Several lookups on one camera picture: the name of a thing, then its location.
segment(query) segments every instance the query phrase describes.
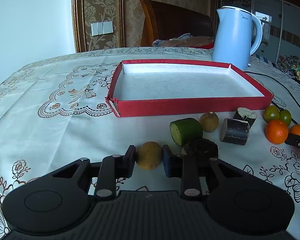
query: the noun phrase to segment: power cord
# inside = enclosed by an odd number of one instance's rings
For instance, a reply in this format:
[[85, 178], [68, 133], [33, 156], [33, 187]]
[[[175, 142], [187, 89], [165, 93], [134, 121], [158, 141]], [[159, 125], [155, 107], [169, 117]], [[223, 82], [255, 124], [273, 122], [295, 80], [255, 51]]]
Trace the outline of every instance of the power cord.
[[[299, 108], [300, 108], [299, 103], [296, 101], [296, 99], [295, 99], [294, 96], [291, 94], [291, 92], [290, 92], [284, 85], [282, 85], [278, 80], [276, 80], [275, 78], [270, 77], [270, 76], [265, 75], [265, 74], [255, 73], [255, 72], [250, 72], [250, 71], [245, 71], [245, 73], [251, 73], [251, 74], [260, 75], [260, 76], [265, 76], [265, 77], [268, 77], [268, 78], [273, 79], [274, 81], [276, 81], [277, 83], [279, 83], [281, 86], [283, 86], [283, 87], [285, 88], [285, 90], [287, 90], [287, 92], [290, 94], [290, 96], [292, 97], [292, 99], [295, 101], [295, 103], [296, 103], [296, 104], [299, 106]], [[277, 108], [279, 108], [279, 110], [283, 110], [283, 108], [282, 108], [282, 107], [279, 107], [274, 101], [272, 101], [272, 103], [273, 103]], [[291, 120], [292, 120], [295, 124], [298, 124], [294, 119], [291, 118]]]

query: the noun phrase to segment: white wall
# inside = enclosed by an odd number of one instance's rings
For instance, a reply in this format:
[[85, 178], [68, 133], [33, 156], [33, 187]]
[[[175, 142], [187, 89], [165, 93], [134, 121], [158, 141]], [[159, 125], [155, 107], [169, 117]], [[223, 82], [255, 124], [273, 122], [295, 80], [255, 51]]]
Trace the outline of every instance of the white wall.
[[28, 63], [71, 53], [71, 0], [0, 0], [0, 83]]

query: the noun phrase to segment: orange fruit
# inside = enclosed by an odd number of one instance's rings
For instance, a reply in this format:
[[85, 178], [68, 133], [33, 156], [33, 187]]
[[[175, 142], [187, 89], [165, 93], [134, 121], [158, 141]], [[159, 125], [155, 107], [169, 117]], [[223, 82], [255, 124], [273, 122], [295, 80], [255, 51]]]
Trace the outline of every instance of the orange fruit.
[[273, 144], [281, 144], [288, 137], [288, 127], [281, 120], [271, 120], [266, 126], [266, 137]]
[[300, 124], [295, 124], [292, 126], [289, 133], [300, 135]]

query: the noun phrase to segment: table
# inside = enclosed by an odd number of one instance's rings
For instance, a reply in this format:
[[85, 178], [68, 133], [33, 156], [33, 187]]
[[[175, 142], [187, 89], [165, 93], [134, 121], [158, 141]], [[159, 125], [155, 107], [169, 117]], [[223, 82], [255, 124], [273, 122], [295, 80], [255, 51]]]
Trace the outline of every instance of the table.
[[[0, 85], [0, 207], [13, 189], [80, 157], [98, 162], [108, 155], [123, 155], [130, 144], [138, 148], [146, 141], [168, 144], [177, 154], [180, 147], [170, 136], [170, 122], [186, 117], [198, 120], [200, 114], [116, 118], [104, 97], [122, 60], [211, 60], [211, 54], [211, 50], [191, 48], [106, 49], [42, 60], [13, 73]], [[299, 84], [255, 57], [250, 64], [249, 71], [280, 80], [300, 103]], [[251, 76], [275, 94], [274, 101], [300, 123], [300, 109], [279, 84], [264, 76]], [[218, 144], [220, 159], [287, 191], [295, 202], [287, 231], [300, 239], [300, 150], [271, 144], [264, 136], [262, 111], [256, 112], [245, 146], [220, 141], [223, 119], [232, 118], [233, 112], [218, 113], [218, 129], [204, 133], [204, 138]], [[167, 178], [161, 164], [153, 171], [135, 165], [132, 178], [117, 182], [118, 190], [178, 190], [181, 180]], [[206, 190], [203, 180], [202, 191]], [[274, 219], [275, 214], [265, 217], [264, 223]], [[8, 232], [0, 210], [0, 238]]]

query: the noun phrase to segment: red cardboard tray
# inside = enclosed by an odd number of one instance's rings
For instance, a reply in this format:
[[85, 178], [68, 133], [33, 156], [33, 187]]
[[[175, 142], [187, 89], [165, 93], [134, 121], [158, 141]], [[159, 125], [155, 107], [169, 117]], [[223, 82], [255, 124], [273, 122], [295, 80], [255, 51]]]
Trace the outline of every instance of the red cardboard tray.
[[116, 117], [265, 109], [273, 95], [229, 63], [183, 59], [120, 62], [106, 102]]

